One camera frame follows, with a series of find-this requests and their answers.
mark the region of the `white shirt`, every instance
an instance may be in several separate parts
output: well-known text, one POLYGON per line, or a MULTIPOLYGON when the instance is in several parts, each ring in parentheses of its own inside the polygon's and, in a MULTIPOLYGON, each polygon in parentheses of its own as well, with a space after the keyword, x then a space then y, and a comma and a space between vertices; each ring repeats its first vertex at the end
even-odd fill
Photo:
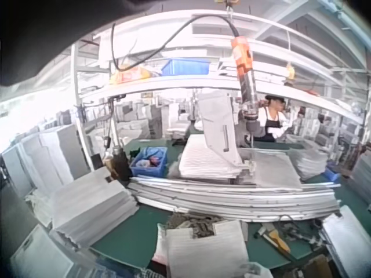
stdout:
POLYGON ((275 119, 272 119, 269 110, 267 107, 261 107, 259 108, 259 114, 257 120, 260 122, 261 127, 265 127, 265 124, 267 123, 267 116, 268 120, 279 120, 282 127, 276 128, 276 127, 269 127, 268 133, 271 133, 273 138, 278 138, 283 135, 283 133, 291 127, 292 123, 289 123, 289 121, 286 119, 284 114, 282 112, 278 112, 275 119))

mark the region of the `woman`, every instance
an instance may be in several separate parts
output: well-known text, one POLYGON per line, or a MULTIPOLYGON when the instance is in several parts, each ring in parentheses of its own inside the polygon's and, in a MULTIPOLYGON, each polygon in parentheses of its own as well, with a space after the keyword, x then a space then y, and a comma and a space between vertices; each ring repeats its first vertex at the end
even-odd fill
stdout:
POLYGON ((264 128, 265 135, 262 137, 254 137, 255 141, 275 142, 276 139, 283 135, 289 127, 286 124, 287 120, 282 113, 285 107, 285 99, 283 97, 266 96, 268 101, 267 107, 259 108, 258 121, 260 126, 264 128))

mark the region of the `black apron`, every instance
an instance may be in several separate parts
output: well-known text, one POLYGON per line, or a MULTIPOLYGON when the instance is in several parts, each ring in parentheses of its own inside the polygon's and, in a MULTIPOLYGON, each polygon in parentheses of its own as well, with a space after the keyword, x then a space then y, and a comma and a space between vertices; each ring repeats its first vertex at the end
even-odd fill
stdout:
POLYGON ((282 127, 281 123, 279 122, 279 114, 277 112, 277 120, 268 120, 268 113, 267 109, 264 107, 265 115, 267 117, 267 122, 265 123, 265 135, 263 137, 254 137, 255 141, 259 142, 275 142, 276 139, 273 137, 272 133, 268 133, 269 127, 274 127, 280 129, 282 127))

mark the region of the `table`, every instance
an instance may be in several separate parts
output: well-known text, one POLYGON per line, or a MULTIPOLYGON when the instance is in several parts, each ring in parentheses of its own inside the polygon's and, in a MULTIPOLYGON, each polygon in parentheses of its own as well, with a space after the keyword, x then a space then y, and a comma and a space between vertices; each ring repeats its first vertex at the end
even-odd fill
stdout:
MULTIPOLYGON (((125 146, 125 151, 129 153, 139 147, 168 147, 169 165, 177 161, 179 154, 183 151, 183 146, 172 146, 170 141, 158 140, 134 140, 125 146)), ((269 149, 289 149, 301 148, 297 144, 256 142, 256 148, 269 149)), ((314 177, 307 182, 325 182, 323 176, 314 177)), ((371 214, 367 212, 367 204, 354 193, 345 179, 341 181, 341 187, 335 189, 336 197, 342 200, 342 204, 350 207, 368 234, 371 235, 371 214)), ((165 224, 172 213, 163 211, 150 206, 140 205, 138 212, 121 223, 109 234, 91 246, 91 249, 104 257, 114 261, 135 267, 145 268, 150 262, 157 243, 157 223, 165 224)), ((301 224, 303 228, 308 228, 308 221, 301 224)), ((259 223, 249 224, 249 239, 247 244, 249 259, 258 262, 266 268, 273 269, 289 263, 264 239, 254 239, 253 234, 259 230, 259 223)), ((297 259, 304 258, 312 253, 309 245, 305 242, 296 240, 288 242, 292 255, 297 259)))

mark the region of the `blue crate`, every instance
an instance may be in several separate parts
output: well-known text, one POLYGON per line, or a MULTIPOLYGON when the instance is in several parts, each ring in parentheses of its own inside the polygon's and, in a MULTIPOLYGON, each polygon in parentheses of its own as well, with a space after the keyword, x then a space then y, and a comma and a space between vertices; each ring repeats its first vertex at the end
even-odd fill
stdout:
POLYGON ((170 59, 162 68, 162 76, 207 75, 210 62, 192 59, 170 59))
POLYGON ((340 178, 340 173, 335 173, 331 171, 329 168, 326 167, 325 171, 322 173, 326 178, 329 179, 329 181, 336 181, 338 178, 340 178))
POLYGON ((148 147, 138 153, 134 161, 130 164, 133 176, 149 175, 150 177, 163 178, 165 175, 165 166, 168 162, 168 148, 165 147, 148 147), (141 159, 148 159, 149 155, 160 158, 160 163, 157 167, 136 167, 136 163, 141 159))

